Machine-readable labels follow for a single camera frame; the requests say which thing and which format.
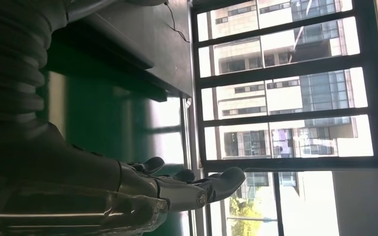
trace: window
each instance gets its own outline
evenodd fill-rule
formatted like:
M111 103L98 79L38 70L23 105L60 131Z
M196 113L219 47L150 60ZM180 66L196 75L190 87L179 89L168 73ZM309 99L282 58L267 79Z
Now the window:
M224 146L226 156L238 156L237 133L224 133Z
M244 156L265 156L266 142L264 131L243 132Z
M246 69L246 64L243 59L226 61L221 63L220 73L230 73L236 71L242 71Z
M304 111L323 111L348 108L353 103L347 94L348 70L300 76Z
M249 69L257 69L261 68L261 57L249 58Z
M224 2L220 7L230 4ZM341 181L333 182L331 172L318 170L378 167L378 116L373 115L378 114L378 57L370 56L378 55L374 2L244 2L217 9L214 15L227 16L229 9L255 3L257 12L237 12L228 18L230 24L212 22L215 28L209 29L208 39L194 40L195 87L202 92L196 94L201 106L195 109L204 171L237 166L248 173L237 193L217 204L219 210L211 205L207 223L212 236L220 229L226 236L318 235L321 229L338 235L334 195ZM215 9L211 5L205 11ZM197 61L197 46L205 49L206 57L211 55L208 63L200 54ZM221 58L244 59L248 71L199 76L196 62L214 71L221 67ZM239 108L258 106L267 112L239 114ZM214 111L220 111L218 118L211 118ZM262 132L262 153L253 152L255 131ZM224 133L236 134L237 156L226 156ZM208 147L215 153L204 150Z
M295 157L292 129L272 130L273 156L280 158Z
M303 112L302 108L270 111L269 113L270 115L279 115L279 114L291 114L291 113L298 113L298 112Z
M237 108L232 110L223 110L223 116L233 116L233 115L246 115L253 113L267 112L266 107L247 107L247 108Z
M333 154L328 127L302 128L299 130L299 135L304 139L301 142L303 155Z
M275 65L275 55L264 55L264 64L266 66L272 66Z
M223 159L266 158L265 131L224 133L224 149Z
M299 80L292 80L292 81L283 81L283 82L276 82L276 83L268 83L267 89L280 89L292 86L298 86Z
M243 14L243 13L255 11L255 10L256 10L255 5L248 6L248 7L242 7L242 8L238 8L238 9L229 11L228 16L235 16L235 15L238 15L238 14Z
M248 187L263 187L269 186L269 174L266 172L247 172L246 173L246 183Z
M226 23L226 22L228 22L228 17L222 17L222 18L215 19L216 25Z
M290 2L285 2L278 5L268 6L260 9L260 14L277 11L285 8L290 8Z
M279 65L289 63L289 54L288 53L279 53Z
M255 92L264 90L264 85L251 85L246 87L238 87L234 89L235 93L244 93L244 92Z

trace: window frame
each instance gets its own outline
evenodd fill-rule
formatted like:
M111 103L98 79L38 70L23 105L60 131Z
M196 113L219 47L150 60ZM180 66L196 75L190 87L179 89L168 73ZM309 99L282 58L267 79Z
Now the window frame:
M343 12L327 13L324 15L302 18L283 25L277 25L264 29L256 29L248 32L228 35L220 38L199 42L198 41L198 22L197 15L209 12L211 10L228 7L235 4L248 2L247 0L200 0L194 3L191 9L191 31L193 40L193 68L194 68L194 99L195 110L198 126L196 145L199 147L199 158L204 173L222 172L225 169L237 166L246 172L273 172L273 180L279 183L278 172L301 172L301 171L332 171L332 170L349 170L349 169L378 169L378 25L376 6L374 1L352 0L353 9ZM357 34L359 38L360 53L350 56L338 56L326 59L312 61L302 61L293 64L286 64L274 67L267 67L257 70L246 70L235 73L213 75L201 78L199 72L199 51L204 47L213 47L231 41L236 41L251 37L260 37L261 35L275 33L284 30L291 30L302 26L310 26L329 22L348 17L355 17ZM230 118L223 120L203 120L202 112L202 89L216 88L220 86L229 86L234 84L251 83L258 81L267 81L279 78L288 78L293 76L302 76L317 74L328 71L347 70L350 68L362 67L363 77L366 88L368 107L363 108L345 108L339 110L311 111L291 114L276 114L260 117L247 118ZM242 160L207 160L205 151L205 131L206 127L219 127L227 125L241 125L253 123L267 123L285 120L313 119L313 118L331 118L345 117L355 115L369 115L370 132L373 144L373 157L319 157L319 158L281 158L275 159L242 159ZM279 235L283 236L283 219L280 203L280 189L275 187L276 208L278 210L278 228ZM211 211L207 206L207 235L212 235Z

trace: robotic hand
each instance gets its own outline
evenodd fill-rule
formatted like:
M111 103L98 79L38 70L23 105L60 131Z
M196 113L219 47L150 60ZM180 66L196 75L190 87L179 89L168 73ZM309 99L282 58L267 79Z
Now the robotic hand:
M159 157L145 163L129 163L129 166L145 181L152 182L158 192L157 198L168 203L169 211L184 211L201 208L206 204L223 200L233 194L245 180L244 172L232 167L222 174L213 174L194 181L190 170L182 170L174 176L155 177L164 166Z

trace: window bar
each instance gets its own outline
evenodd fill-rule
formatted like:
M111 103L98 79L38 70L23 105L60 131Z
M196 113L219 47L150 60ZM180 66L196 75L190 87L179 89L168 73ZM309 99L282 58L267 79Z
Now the window bar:
M347 17L352 17L354 16L354 9L349 10L349 11L341 11L341 12L336 12L332 14L327 14L327 15L322 15L322 16L317 16L317 17L312 17L312 18L307 18L304 20L300 21L294 21L290 23L285 23L282 25L277 25L277 26L272 26L272 27L267 27L263 29L256 29L248 32L243 32L243 33L237 33L237 34L232 34L224 37L219 37L215 39L210 39L202 42L198 42L198 39L193 42L194 48L203 48L211 45L217 45L217 44L222 44L222 43L227 43L227 42L232 42L236 40L241 40L245 38L251 38L255 36L262 36L265 34L271 34L271 33L277 33L280 31L285 31L285 30L292 30L294 28L299 28L302 26L309 26L309 25L315 25L315 24L320 24L323 22L327 21L334 21L342 18L347 18Z
M248 1L251 0L196 0L192 1L192 11L195 14L201 14L208 11L245 3Z
M364 64L360 54L310 60L263 69L245 70L211 77L195 77L199 89L244 84L293 76L310 75L327 71L361 67Z
M204 169L209 172L223 172L234 166L245 172L368 170L378 169L378 156L208 160L203 165Z
M198 17L197 15L191 15L191 25L192 25L192 37L194 40L198 39ZM199 50L193 48L193 73L194 79L200 78L200 65L199 65ZM203 126L203 108L202 108L202 90L199 85L194 83L195 91L195 101L196 104L196 119L197 119L197 129L198 129L198 144L199 144L199 159L201 164L206 161L206 147L205 147L205 129Z
M356 26L359 38L360 54L365 62L363 76L367 102L370 108L376 110L369 115L370 133L373 142L373 152L378 156L378 25L374 1L353 0L356 11Z
M227 125L239 125L239 124L279 122L279 121L300 120L300 119L348 117L348 116L357 116L357 115L366 115L366 114L370 114L370 109L367 107L346 108L346 109L314 111L314 112L278 114L278 115L270 115L270 116L205 120L203 121L203 126L215 127L215 126L227 126Z
M212 27L211 27L211 12L206 13L206 22L208 25L208 38L212 38ZM211 76L215 76L215 56L214 47L209 47L209 66L211 70ZM217 88L212 88L212 108L214 119L218 119L218 101L217 101ZM215 127L215 137L220 136L220 128ZM218 138L215 138L215 146L217 149L217 159L221 160L221 142Z
M273 187L275 190L276 213L278 216L279 236L284 236L283 219L282 219L282 200L281 200L281 194L280 194L279 173L277 172L273 173Z
M211 205L207 204L205 206L206 213L206 235L212 236L212 214L211 214Z

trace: floor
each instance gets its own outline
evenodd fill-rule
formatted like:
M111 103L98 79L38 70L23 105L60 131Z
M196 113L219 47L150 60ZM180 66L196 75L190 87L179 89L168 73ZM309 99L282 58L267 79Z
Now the floor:
M94 73L84 74L70 65L57 73L43 69L46 84L37 90L45 99L45 110L37 114L40 118L49 119L69 143L85 150L123 162L160 156L167 163L163 169L168 174L183 168L179 98L168 97L162 103L147 99L149 94L132 92L130 85L136 78L53 42L49 67L55 68L52 63L60 57L75 58L75 65ZM182 212L169 214L163 225L145 235L188 233L188 214Z

